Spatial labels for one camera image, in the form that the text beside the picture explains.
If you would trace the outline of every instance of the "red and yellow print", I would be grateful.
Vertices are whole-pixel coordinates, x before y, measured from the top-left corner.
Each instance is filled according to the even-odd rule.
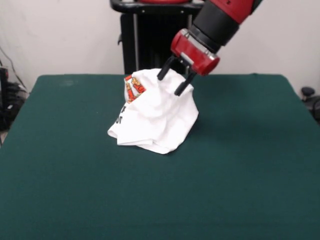
[[[137,97],[134,95],[134,92],[131,89],[130,83],[125,83],[126,91],[128,93],[128,103],[131,103],[133,100],[135,100]]]
[[[132,75],[129,75],[129,76],[126,76],[126,77],[124,78],[124,80],[125,80],[125,81],[129,81],[131,78],[132,78]]]
[[[132,84],[139,94],[142,94],[146,90],[145,87],[141,84],[141,82],[136,77],[132,78]]]

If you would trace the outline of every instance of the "printed graphic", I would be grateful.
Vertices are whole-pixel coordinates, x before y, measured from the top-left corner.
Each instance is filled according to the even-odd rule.
[[[140,81],[135,77],[132,78],[132,84],[133,84],[133,87],[138,91],[139,94],[142,94],[146,90],[145,87],[142,86]]]
[[[132,103],[137,97],[134,95],[134,92],[131,89],[130,83],[125,83],[126,91],[128,92],[128,103]]]
[[[123,108],[121,109],[121,112],[119,114],[119,116],[116,118],[115,123],[116,124],[121,124],[122,121],[122,113],[126,110],[126,106],[123,106]]]
[[[132,75],[129,75],[129,76],[126,76],[126,77],[124,78],[124,80],[125,80],[125,81],[129,81],[131,78],[132,78]]]
[[[132,77],[132,75],[126,76],[124,78],[125,88],[128,93],[128,103],[132,103],[135,99],[137,99],[142,93],[146,91],[145,87],[141,84],[141,82],[136,78]]]

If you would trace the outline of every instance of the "black stand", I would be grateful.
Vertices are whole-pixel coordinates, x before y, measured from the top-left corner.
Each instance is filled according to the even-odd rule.
[[[8,97],[7,97],[7,87],[8,87],[8,70],[0,67],[0,82],[1,82],[1,112],[3,113],[7,109]]]
[[[151,4],[110,0],[110,4],[114,10],[123,13],[120,18],[119,41],[122,42],[125,74],[142,69],[162,68],[172,55],[171,42],[174,36],[179,30],[188,28],[189,20],[203,7],[203,3],[191,2]],[[179,63],[173,64],[171,68],[179,74],[186,73],[186,68]]]

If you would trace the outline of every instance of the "black knob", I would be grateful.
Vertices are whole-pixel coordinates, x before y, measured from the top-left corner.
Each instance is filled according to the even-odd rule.
[[[302,94],[303,94],[303,96],[305,96],[305,97],[311,97],[313,94],[315,94],[315,90],[312,88],[312,87],[303,87],[302,89],[301,89],[301,92],[302,92]]]

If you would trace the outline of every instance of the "green table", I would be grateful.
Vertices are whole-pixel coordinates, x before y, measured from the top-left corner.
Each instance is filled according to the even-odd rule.
[[[107,135],[121,75],[42,76],[0,150],[0,239],[320,239],[320,129],[280,75],[194,80],[160,155]]]

